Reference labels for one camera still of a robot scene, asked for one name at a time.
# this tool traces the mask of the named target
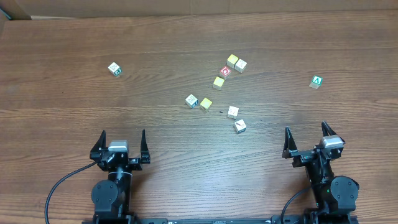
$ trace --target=wooden table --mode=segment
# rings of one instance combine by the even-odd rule
[[[221,91],[212,87],[230,54],[248,62]],[[123,73],[115,78],[111,62]],[[314,75],[324,78],[315,90]],[[0,40],[0,223],[43,223],[47,194],[108,143],[139,154],[147,131],[152,164],[133,173],[140,217],[277,215],[308,186],[282,158],[284,128],[299,149],[322,136],[321,121],[347,144],[335,175],[361,185],[361,223],[398,214],[398,11],[99,18],[6,22]],[[194,94],[213,101],[191,110]],[[248,128],[236,134],[230,105]],[[50,202],[51,223],[93,214],[90,168]],[[315,206],[306,194],[288,214]]]

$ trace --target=cube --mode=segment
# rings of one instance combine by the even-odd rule
[[[224,84],[224,81],[222,78],[220,77],[216,77],[216,80],[214,80],[213,82],[213,88],[217,89],[217,90],[221,90],[221,87]]]
[[[248,64],[244,60],[239,59],[238,62],[236,62],[236,64],[235,64],[235,70],[242,73],[247,65]]]
[[[231,74],[231,70],[227,67],[224,66],[221,70],[220,70],[220,77],[223,78],[224,80],[226,80],[229,75]]]
[[[235,63],[238,61],[238,57],[235,55],[230,55],[229,58],[226,61],[226,64],[231,67],[234,68],[235,67]]]
[[[118,77],[120,75],[120,73],[122,73],[122,69],[120,68],[119,65],[117,65],[116,63],[112,63],[109,67],[108,67],[109,71],[112,72],[112,74],[116,77]]]
[[[200,109],[205,110],[206,112],[209,112],[209,107],[211,106],[213,102],[211,102],[208,98],[204,98],[202,102],[200,103]]]
[[[246,124],[243,120],[239,120],[234,123],[234,127],[237,133],[242,133],[246,130]]]
[[[239,111],[239,108],[236,108],[234,106],[229,106],[227,117],[236,119],[236,117],[238,116],[238,111]]]
[[[312,81],[311,81],[310,87],[312,87],[312,88],[317,90],[319,87],[321,87],[322,81],[323,81],[322,77],[318,77],[318,76],[314,75],[312,77]]]
[[[198,104],[198,99],[191,94],[185,99],[185,103],[193,109]]]

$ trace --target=red and white cube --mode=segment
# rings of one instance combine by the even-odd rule
[[[229,75],[231,74],[231,72],[232,71],[227,66],[224,66],[220,70],[220,77],[226,80],[229,77]]]

